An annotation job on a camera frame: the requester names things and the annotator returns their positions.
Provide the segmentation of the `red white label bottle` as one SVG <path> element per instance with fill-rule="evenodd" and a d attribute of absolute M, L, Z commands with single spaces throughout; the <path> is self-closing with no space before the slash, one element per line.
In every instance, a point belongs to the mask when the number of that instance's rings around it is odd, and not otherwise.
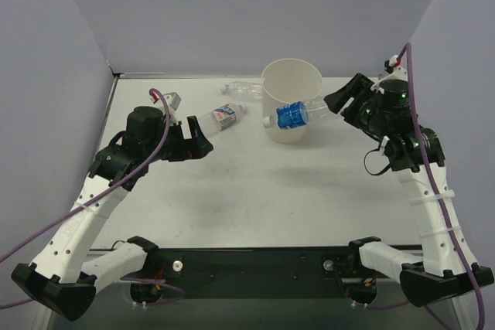
<path fill-rule="evenodd" d="M 205 137 L 211 139 L 240 123 L 247 112 L 245 105 L 229 103 L 198 117 L 198 123 Z"/>

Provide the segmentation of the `blue label plastic bottle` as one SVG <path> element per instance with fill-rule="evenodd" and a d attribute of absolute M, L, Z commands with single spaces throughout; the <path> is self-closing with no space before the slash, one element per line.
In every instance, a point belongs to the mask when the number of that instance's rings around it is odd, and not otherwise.
<path fill-rule="evenodd" d="M 279 107 L 273 115 L 262 119 L 265 128 L 291 130 L 321 121 L 332 114 L 324 99 L 317 97 L 313 100 L 297 101 Z"/>

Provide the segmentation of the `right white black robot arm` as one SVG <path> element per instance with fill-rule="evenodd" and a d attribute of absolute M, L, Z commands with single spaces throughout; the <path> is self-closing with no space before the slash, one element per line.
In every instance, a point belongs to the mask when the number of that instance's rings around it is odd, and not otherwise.
<path fill-rule="evenodd" d="M 415 257 L 375 237 L 355 240 L 350 246 L 360 265 L 398 282 L 416 307 L 493 284 L 492 270 L 479 265 L 463 236 L 439 137 L 415 123 L 407 81 L 389 79 L 374 85 L 358 73 L 324 101 L 330 111 L 379 144 L 408 194 L 422 245 L 422 256 Z"/>

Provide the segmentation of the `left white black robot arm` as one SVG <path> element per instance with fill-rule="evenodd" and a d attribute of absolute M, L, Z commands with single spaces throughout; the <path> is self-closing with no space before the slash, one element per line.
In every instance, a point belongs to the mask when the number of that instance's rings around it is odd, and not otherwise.
<path fill-rule="evenodd" d="M 88 261 L 86 256 L 150 164 L 201 159 L 213 150 L 197 117 L 189 116 L 187 122 L 190 138 L 162 109 L 141 106 L 128 115 L 126 128 L 97 153 L 69 217 L 30 263 L 14 268 L 12 280 L 32 300 L 75 321 L 109 284 L 130 273 L 149 277 L 158 270 L 153 253 L 158 247 L 139 236 L 103 257 Z"/>

